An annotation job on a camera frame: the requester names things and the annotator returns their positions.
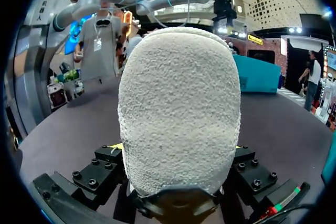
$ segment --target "screen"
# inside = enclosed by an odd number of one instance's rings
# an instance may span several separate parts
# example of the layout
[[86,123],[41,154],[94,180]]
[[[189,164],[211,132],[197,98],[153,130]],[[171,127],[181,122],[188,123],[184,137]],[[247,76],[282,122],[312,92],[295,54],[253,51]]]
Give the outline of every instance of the screen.
[[268,50],[249,50],[247,52],[247,57],[254,58],[257,60],[262,60],[268,63],[275,63],[275,53],[274,51]]
[[336,70],[336,52],[329,50],[327,52],[328,56],[328,67]]
[[87,21],[91,17],[92,15],[82,18],[80,22],[74,21],[71,23],[70,36],[69,36],[69,39],[65,42],[65,47],[64,47],[65,55],[68,55],[74,52],[76,45],[78,44],[78,41],[79,41],[79,34],[82,30],[82,26],[84,22]]
[[312,28],[331,32],[330,24],[328,20],[322,18],[318,14],[300,14],[301,23],[303,28]]

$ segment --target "brick wall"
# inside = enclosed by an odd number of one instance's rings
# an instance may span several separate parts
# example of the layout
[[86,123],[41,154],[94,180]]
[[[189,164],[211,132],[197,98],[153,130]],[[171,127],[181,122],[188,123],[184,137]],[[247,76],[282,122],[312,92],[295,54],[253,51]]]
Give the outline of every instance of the brick wall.
[[287,74],[287,56],[281,54],[280,39],[267,39],[264,44],[258,45],[252,41],[244,41],[236,38],[225,37],[227,43],[232,42],[238,48],[240,55],[246,56],[249,50],[269,50],[275,53],[275,65],[281,67],[281,73]]

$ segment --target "perforated wall panel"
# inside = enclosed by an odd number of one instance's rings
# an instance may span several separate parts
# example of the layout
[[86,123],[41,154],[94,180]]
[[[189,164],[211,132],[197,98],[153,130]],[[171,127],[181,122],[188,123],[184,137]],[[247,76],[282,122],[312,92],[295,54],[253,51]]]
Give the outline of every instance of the perforated wall panel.
[[301,26],[301,13],[322,14],[319,0],[244,0],[248,30]]

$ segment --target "ceiling light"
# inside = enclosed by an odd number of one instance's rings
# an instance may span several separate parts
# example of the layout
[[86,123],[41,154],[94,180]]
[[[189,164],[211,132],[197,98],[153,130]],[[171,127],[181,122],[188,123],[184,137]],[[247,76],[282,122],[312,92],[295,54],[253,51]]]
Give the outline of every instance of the ceiling light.
[[227,33],[227,28],[220,27],[220,28],[218,29],[218,32],[219,32],[220,34],[226,34],[226,33]]

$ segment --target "black screw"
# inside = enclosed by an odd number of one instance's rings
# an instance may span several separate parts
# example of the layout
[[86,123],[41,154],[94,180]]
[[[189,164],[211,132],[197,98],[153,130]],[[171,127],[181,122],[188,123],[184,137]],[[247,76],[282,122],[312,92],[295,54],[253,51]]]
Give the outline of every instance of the black screw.
[[252,160],[252,166],[258,166],[259,161],[257,159]]
[[95,188],[98,186],[98,182],[95,179],[90,179],[88,182],[89,186]]
[[55,193],[57,193],[60,190],[60,187],[56,184],[53,184],[51,187],[51,190]]
[[105,168],[106,168],[106,169],[111,169],[111,168],[112,168],[112,164],[109,163],[109,162],[107,162],[107,163],[105,164]]
[[245,169],[245,164],[244,163],[239,163],[238,164],[238,170],[244,170]]
[[273,180],[273,179],[276,179],[277,177],[278,177],[278,174],[277,174],[277,173],[270,173],[270,174],[269,174],[269,178],[272,179],[272,180]]
[[96,158],[93,158],[93,159],[91,160],[91,164],[92,164],[92,165],[98,165],[98,164],[99,164],[99,160],[96,159]]
[[50,197],[51,197],[50,193],[48,193],[47,191],[43,192],[42,196],[43,196],[45,199],[50,199]]
[[260,188],[260,187],[261,187],[261,180],[260,180],[260,179],[255,179],[255,180],[253,180],[252,186],[253,186],[255,189]]
[[79,173],[79,171],[74,171],[72,172],[72,176],[75,178],[75,179],[81,179],[82,175]]

